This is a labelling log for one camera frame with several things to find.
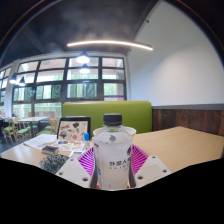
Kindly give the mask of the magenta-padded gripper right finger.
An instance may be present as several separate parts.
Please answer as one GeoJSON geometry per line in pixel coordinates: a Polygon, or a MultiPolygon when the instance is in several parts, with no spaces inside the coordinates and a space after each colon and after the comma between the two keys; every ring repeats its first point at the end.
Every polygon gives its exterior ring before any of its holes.
{"type": "Polygon", "coordinates": [[[132,146],[129,186],[140,188],[170,175],[170,170],[156,155],[148,155],[138,146],[132,146]]]}

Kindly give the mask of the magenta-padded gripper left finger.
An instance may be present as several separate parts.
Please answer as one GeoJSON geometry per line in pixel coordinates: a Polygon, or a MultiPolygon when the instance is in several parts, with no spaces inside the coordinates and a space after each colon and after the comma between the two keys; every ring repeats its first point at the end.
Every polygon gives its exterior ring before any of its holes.
{"type": "Polygon", "coordinates": [[[90,148],[81,154],[72,153],[56,175],[81,187],[96,189],[94,149],[90,148]]]}

